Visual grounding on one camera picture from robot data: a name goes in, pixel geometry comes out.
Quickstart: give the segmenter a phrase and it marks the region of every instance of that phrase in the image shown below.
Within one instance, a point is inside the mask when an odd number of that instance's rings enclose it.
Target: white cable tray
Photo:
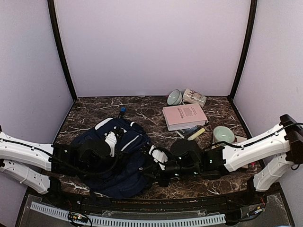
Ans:
[[[31,210],[63,221],[68,221],[67,217],[69,212],[67,210],[49,207],[36,202],[32,202]],[[104,218],[94,215],[89,215],[89,218],[95,227],[202,227],[225,223],[224,214],[175,220],[131,220]]]

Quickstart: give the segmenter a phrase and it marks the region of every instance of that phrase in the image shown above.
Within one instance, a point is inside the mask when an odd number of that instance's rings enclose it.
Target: cylindrical object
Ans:
[[[194,90],[186,89],[183,94],[183,102],[198,103],[203,108],[206,102],[206,97]]]

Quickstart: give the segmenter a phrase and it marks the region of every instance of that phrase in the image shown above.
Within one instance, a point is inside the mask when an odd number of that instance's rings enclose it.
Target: black cable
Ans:
[[[85,176],[90,176],[90,175],[97,176],[97,175],[103,175],[105,173],[108,173],[109,171],[111,171],[116,166],[116,164],[117,164],[117,162],[119,160],[118,157],[120,155],[120,150],[118,149],[117,153],[116,153],[116,159],[115,159],[114,163],[112,164],[112,166],[109,169],[107,169],[107,170],[105,170],[103,172],[94,173],[94,172],[87,172],[87,171],[80,170],[80,169],[74,167],[73,165],[68,164],[67,162],[62,161],[61,159],[57,158],[55,155],[53,155],[53,154],[51,154],[51,153],[49,153],[49,152],[47,152],[47,151],[45,151],[43,149],[36,148],[36,147],[31,146],[31,145],[28,145],[28,144],[25,144],[25,143],[21,143],[21,142],[17,142],[17,141],[6,140],[6,139],[3,139],[3,141],[4,142],[8,142],[8,143],[19,144],[19,145],[22,145],[22,146],[25,146],[25,147],[28,147],[28,148],[33,148],[34,150],[39,150],[39,151],[47,154],[49,157],[51,157],[51,158],[57,160],[58,162],[66,165],[67,167],[69,167],[69,168],[77,171],[78,173],[84,174]]]
[[[238,220],[225,220],[226,223],[233,223],[233,222],[244,222],[244,221],[251,221],[253,219],[256,219],[257,217],[259,217],[261,215],[262,211],[259,212],[258,214],[252,214],[252,215],[249,215],[249,216],[244,216]]]
[[[253,219],[256,219],[257,217],[259,217],[261,215],[262,212],[255,214],[255,216],[253,218],[248,218],[248,219],[242,219],[239,222],[244,222],[244,221],[251,221]]]
[[[271,133],[271,134],[269,134],[269,135],[267,135],[267,136],[265,136],[265,137],[263,137],[261,139],[258,139],[256,141],[253,141],[253,142],[248,143],[248,144],[244,144],[243,146],[234,145],[234,144],[231,144],[231,143],[228,143],[228,142],[225,142],[225,141],[221,141],[221,142],[217,142],[217,143],[211,144],[210,146],[202,149],[202,151],[205,151],[205,150],[211,148],[212,146],[216,146],[216,145],[219,145],[219,144],[225,144],[225,145],[230,146],[232,148],[246,148],[246,147],[249,147],[249,146],[251,146],[253,144],[256,144],[256,143],[258,143],[260,141],[263,141],[263,140],[265,140],[265,139],[267,139],[269,137],[272,137],[272,136],[276,135],[276,133],[279,133],[280,131],[284,130],[285,128],[288,128],[288,127],[293,126],[293,125],[303,125],[303,123],[298,123],[297,122],[297,123],[289,124],[289,125],[284,126],[283,128],[281,128],[281,129],[279,129],[279,130],[277,130],[277,131],[275,131],[275,132],[273,132],[273,133]]]
[[[295,171],[295,170],[297,170],[299,167],[300,167],[300,164],[298,164],[296,168],[291,167],[291,169]]]
[[[233,148],[246,148],[246,147],[251,146],[251,145],[253,145],[253,144],[255,144],[255,143],[258,143],[258,142],[260,142],[260,141],[262,141],[262,140],[265,140],[265,139],[267,139],[267,138],[269,138],[269,137],[275,135],[276,133],[279,133],[279,132],[282,131],[283,129],[285,129],[285,128],[287,128],[287,127],[290,127],[290,126],[293,126],[293,125],[303,125],[303,123],[292,123],[292,124],[289,124],[289,125],[287,125],[287,126],[284,126],[284,127],[281,128],[281,129],[277,130],[276,132],[273,132],[273,133],[271,133],[271,134],[269,134],[269,135],[267,135],[267,136],[265,136],[265,137],[263,137],[263,138],[261,138],[261,139],[259,139],[259,140],[256,140],[256,141],[254,141],[254,142],[245,144],[245,145],[243,145],[243,146],[234,145],[234,144],[231,144],[231,143],[228,143],[228,142],[225,142],[225,141],[221,141],[221,142],[217,142],[217,143],[215,143],[215,144],[212,144],[212,145],[210,145],[210,146],[204,148],[202,151],[206,151],[207,149],[211,148],[212,146],[216,146],[216,145],[219,145],[219,144],[222,144],[222,143],[224,143],[224,144],[227,145],[227,146],[233,147]],[[28,147],[28,148],[33,148],[34,150],[35,150],[35,149],[36,149],[36,150],[39,150],[39,151],[41,151],[41,152],[47,154],[49,157],[51,157],[51,158],[57,160],[58,162],[60,162],[60,163],[62,163],[62,164],[64,164],[64,165],[66,165],[67,167],[69,167],[69,168],[71,168],[71,169],[77,171],[78,173],[84,174],[84,175],[86,175],[86,176],[88,176],[88,175],[97,176],[97,175],[103,175],[103,174],[105,174],[105,173],[108,173],[109,171],[111,171],[111,170],[116,166],[116,164],[117,164],[117,162],[118,162],[118,159],[119,159],[119,154],[120,154],[120,150],[118,149],[117,154],[116,154],[116,159],[115,159],[113,165],[112,165],[109,169],[107,169],[107,170],[105,170],[105,171],[103,171],[103,172],[93,173],[93,172],[87,172],[87,171],[80,170],[80,169],[74,167],[73,165],[68,164],[68,163],[62,161],[61,159],[57,158],[56,156],[52,155],[51,153],[49,153],[49,152],[47,152],[47,151],[45,151],[45,150],[43,150],[43,149],[36,148],[36,147],[31,146],[31,145],[28,145],[28,144],[25,144],[25,143],[21,143],[21,142],[17,142],[17,141],[6,140],[6,139],[2,139],[2,140],[3,140],[4,142],[19,144],[19,145],[22,145],[22,146],[25,146],[25,147]]]

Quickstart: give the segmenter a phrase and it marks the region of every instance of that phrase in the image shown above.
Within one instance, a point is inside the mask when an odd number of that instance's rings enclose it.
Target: navy backpack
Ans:
[[[140,151],[145,144],[150,143],[150,138],[144,129],[137,123],[123,118],[107,118],[75,138],[72,144],[81,144],[85,140],[104,139],[116,127],[124,131],[120,143],[116,145],[125,157],[124,164],[117,166],[118,169],[122,169],[117,171],[114,168],[101,176],[78,176],[91,189],[91,192],[123,199],[140,193],[150,183],[150,179],[142,175],[139,170],[151,161]]]

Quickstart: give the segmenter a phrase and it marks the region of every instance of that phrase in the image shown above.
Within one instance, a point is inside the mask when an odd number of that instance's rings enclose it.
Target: ceramic bowl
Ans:
[[[169,97],[167,98],[168,105],[180,105],[181,102],[182,102],[182,94],[178,89],[173,90],[170,93]]]
[[[235,140],[235,135],[233,134],[232,130],[225,126],[218,126],[214,129],[214,141],[221,142],[225,141],[228,143],[233,143]]]

